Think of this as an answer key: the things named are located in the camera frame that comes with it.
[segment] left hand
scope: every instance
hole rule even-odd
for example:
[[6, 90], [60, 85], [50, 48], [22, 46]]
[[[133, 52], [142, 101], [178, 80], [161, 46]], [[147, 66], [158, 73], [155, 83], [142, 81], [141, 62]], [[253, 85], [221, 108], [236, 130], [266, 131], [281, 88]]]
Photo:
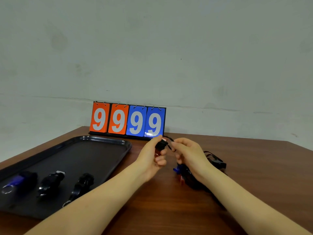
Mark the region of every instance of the left hand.
[[155, 146], [162, 139], [162, 135], [159, 135], [151, 139], [141, 150], [135, 163], [141, 170], [143, 170], [143, 176], [145, 181], [149, 181], [159, 169], [166, 165], [165, 155], [167, 149], [161, 151], [161, 156], [154, 157]]

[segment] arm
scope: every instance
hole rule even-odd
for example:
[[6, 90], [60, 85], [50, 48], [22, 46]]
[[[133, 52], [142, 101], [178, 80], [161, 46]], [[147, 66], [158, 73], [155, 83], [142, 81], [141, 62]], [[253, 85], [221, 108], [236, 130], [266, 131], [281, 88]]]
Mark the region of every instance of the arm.
[[186, 164], [194, 177], [212, 191], [249, 235], [311, 234], [215, 168], [197, 143], [178, 138], [172, 145], [177, 149], [178, 164]]
[[132, 194], [166, 165], [166, 149], [154, 158], [155, 145], [161, 138], [148, 142], [138, 159], [121, 173], [46, 218], [26, 235], [102, 234]]

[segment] white digit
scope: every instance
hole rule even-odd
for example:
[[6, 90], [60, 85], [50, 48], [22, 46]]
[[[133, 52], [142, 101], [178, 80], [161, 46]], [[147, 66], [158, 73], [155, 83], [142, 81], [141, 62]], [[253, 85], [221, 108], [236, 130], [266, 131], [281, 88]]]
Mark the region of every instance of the white digit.
[[[154, 124], [153, 123], [153, 119], [156, 118], [157, 121], [156, 123]], [[154, 136], [157, 136], [160, 132], [160, 129], [161, 129], [161, 116], [157, 113], [152, 113], [149, 117], [149, 126], [151, 128], [155, 128], [156, 130], [153, 131], [152, 129], [149, 129], [148, 130], [148, 133], [151, 137], [154, 137]]]
[[[120, 114], [120, 120], [117, 120], [117, 115]], [[115, 133], [118, 133], [119, 131], [121, 131], [124, 127], [124, 124], [125, 124], [125, 114], [124, 114], [124, 111], [122, 110], [116, 110], [113, 114], [113, 122], [115, 124], [119, 124], [118, 127], [116, 126], [112, 126], [112, 130], [115, 132]]]
[[142, 114], [139, 111], [135, 111], [131, 114], [131, 124], [132, 126], [138, 126], [137, 129], [135, 128], [129, 128], [129, 131], [132, 134], [138, 134], [142, 128], [142, 122], [143, 122], [143, 117]]
[[105, 123], [105, 111], [102, 108], [98, 108], [94, 114], [94, 120], [96, 123], [100, 123], [99, 126], [97, 124], [93, 124], [94, 130], [100, 130], [104, 126]]

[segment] wooden table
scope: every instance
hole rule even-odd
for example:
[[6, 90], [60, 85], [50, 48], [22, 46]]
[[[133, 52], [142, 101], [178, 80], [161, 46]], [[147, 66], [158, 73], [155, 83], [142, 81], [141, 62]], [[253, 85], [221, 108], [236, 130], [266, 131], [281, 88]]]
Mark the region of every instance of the wooden table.
[[[69, 138], [88, 135], [84, 126], [0, 163], [0, 169]], [[169, 133], [198, 142], [227, 163], [226, 172], [241, 186], [313, 232], [313, 151], [285, 141]], [[135, 161], [146, 141], [133, 147], [115, 170]], [[103, 234], [245, 234], [204, 191], [181, 186], [174, 157], [144, 184], [115, 216]], [[0, 234], [24, 234], [39, 220], [0, 213]]]

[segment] orange number card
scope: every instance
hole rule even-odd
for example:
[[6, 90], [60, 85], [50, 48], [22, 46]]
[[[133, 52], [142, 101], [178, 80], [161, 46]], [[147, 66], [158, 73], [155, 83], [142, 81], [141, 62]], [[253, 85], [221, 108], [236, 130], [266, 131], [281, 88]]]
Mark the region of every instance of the orange number card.
[[105, 133], [108, 125], [109, 111], [109, 103], [94, 102], [89, 130]]
[[125, 134], [129, 105], [112, 104], [109, 133]]

